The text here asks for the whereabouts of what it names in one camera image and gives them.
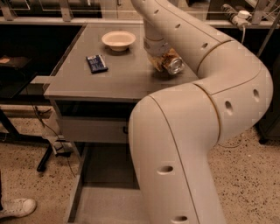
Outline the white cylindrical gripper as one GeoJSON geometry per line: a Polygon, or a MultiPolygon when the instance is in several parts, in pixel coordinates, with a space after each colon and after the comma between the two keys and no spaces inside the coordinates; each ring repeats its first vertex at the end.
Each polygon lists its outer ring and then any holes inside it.
{"type": "Polygon", "coordinates": [[[149,54],[148,60],[149,62],[159,71],[163,72],[164,69],[161,64],[161,59],[159,56],[164,55],[164,57],[176,57],[179,55],[177,52],[170,48],[170,45],[164,40],[151,40],[148,38],[143,39],[143,47],[145,51],[149,54]]]}

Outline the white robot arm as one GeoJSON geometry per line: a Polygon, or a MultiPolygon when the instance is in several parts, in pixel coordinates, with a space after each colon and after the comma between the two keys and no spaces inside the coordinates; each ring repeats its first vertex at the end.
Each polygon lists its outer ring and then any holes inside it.
{"type": "Polygon", "coordinates": [[[244,45],[168,0],[131,0],[147,38],[166,41],[192,82],[145,96],[129,119],[129,147],[150,224],[227,224],[207,153],[267,111],[273,83],[244,45]]]}

